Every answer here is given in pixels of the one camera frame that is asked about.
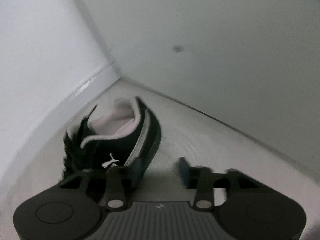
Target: white wall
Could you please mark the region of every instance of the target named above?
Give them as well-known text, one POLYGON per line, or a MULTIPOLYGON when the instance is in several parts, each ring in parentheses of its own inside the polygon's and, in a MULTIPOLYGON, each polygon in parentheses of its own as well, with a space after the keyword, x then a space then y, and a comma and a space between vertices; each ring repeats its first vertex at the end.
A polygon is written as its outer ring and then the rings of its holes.
POLYGON ((320 0, 84 1, 124 74, 320 174, 320 0))
POLYGON ((2 194, 46 140, 116 77, 101 79, 109 77, 108 60, 72 0, 0 0, 0 19, 2 194), (92 89, 97 74, 100 86, 92 89))

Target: floor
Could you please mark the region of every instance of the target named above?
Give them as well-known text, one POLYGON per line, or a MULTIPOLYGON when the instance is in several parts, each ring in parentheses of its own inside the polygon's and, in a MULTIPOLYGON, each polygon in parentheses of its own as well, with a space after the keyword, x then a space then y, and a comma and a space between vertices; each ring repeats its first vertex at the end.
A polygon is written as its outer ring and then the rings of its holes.
MULTIPOLYGON (((204 165, 215 172, 235 168, 296 200, 307 213, 301 239, 320 239, 320 186, 296 168, 231 128, 170 99, 119 81, 86 110, 63 127, 37 154, 11 190, 0 209, 0 239, 19 239, 12 225, 12 214, 24 200, 54 185, 61 178, 66 128, 79 124, 95 104, 92 118, 110 109, 118 97, 140 96, 153 109, 162 126, 159 151, 135 195, 139 200, 192 200, 194 191, 182 188, 175 162, 181 156, 192 165, 204 165)), ((216 204, 224 201, 221 191, 216 204)))

